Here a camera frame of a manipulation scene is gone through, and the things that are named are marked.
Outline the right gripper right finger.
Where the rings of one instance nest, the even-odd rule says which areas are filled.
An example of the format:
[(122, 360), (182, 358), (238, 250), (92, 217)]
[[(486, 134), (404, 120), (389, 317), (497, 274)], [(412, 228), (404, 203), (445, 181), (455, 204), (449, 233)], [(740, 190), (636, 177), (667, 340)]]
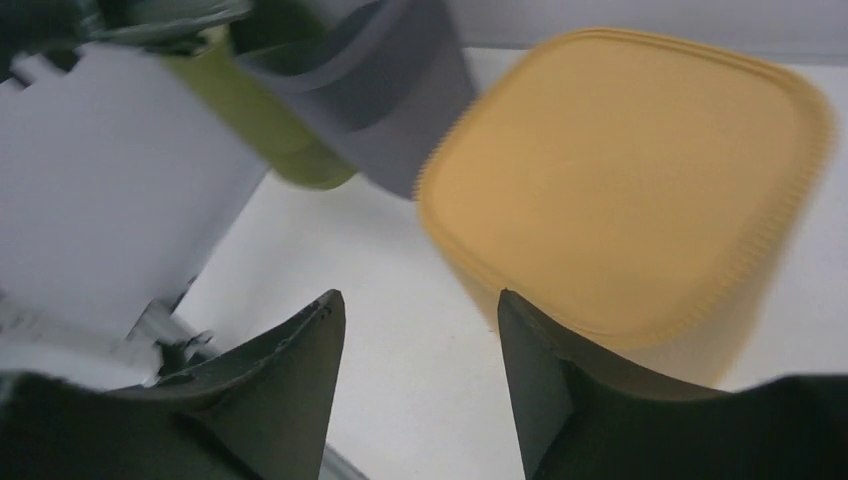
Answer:
[(497, 319), (529, 479), (843, 479), (847, 379), (791, 375), (739, 392), (678, 380), (504, 290)]

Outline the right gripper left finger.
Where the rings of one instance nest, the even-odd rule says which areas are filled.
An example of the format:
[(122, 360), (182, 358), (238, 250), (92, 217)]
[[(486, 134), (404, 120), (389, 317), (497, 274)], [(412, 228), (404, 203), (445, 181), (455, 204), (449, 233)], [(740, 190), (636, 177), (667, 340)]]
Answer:
[(338, 290), (151, 387), (1, 376), (5, 479), (315, 479), (345, 339)]

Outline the yellow plastic basket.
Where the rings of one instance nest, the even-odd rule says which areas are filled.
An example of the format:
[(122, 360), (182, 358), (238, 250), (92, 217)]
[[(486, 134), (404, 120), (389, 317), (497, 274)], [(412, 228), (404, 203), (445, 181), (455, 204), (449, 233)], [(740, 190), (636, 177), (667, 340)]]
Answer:
[(614, 28), (528, 51), (416, 185), (478, 307), (515, 291), (652, 370), (714, 386), (831, 152), (825, 95), (789, 69)]

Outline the green plastic basket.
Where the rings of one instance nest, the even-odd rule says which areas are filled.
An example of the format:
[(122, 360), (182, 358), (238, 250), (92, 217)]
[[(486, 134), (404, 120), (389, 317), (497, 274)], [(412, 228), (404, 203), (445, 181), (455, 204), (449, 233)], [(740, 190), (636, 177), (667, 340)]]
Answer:
[(191, 56), (161, 61), (278, 177), (310, 190), (334, 189), (355, 169), (315, 136), (270, 91), (239, 69), (229, 29), (203, 32), (206, 45)]

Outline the grey plastic basket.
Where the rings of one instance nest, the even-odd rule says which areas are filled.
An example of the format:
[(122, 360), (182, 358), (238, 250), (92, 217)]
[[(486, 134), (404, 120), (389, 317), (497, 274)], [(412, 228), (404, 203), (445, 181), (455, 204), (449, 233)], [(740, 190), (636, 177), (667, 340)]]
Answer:
[(230, 38), (242, 70), (369, 181), (406, 199), (476, 96), (444, 1), (372, 1), (329, 29), (299, 1), (256, 1)]

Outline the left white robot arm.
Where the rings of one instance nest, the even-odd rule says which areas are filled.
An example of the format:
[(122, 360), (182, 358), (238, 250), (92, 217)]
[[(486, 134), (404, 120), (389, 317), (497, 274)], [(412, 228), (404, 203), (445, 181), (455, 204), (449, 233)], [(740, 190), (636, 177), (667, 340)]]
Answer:
[(247, 1), (1, 5), (1, 369), (149, 380), (155, 300), (204, 268), (266, 167), (161, 64)]

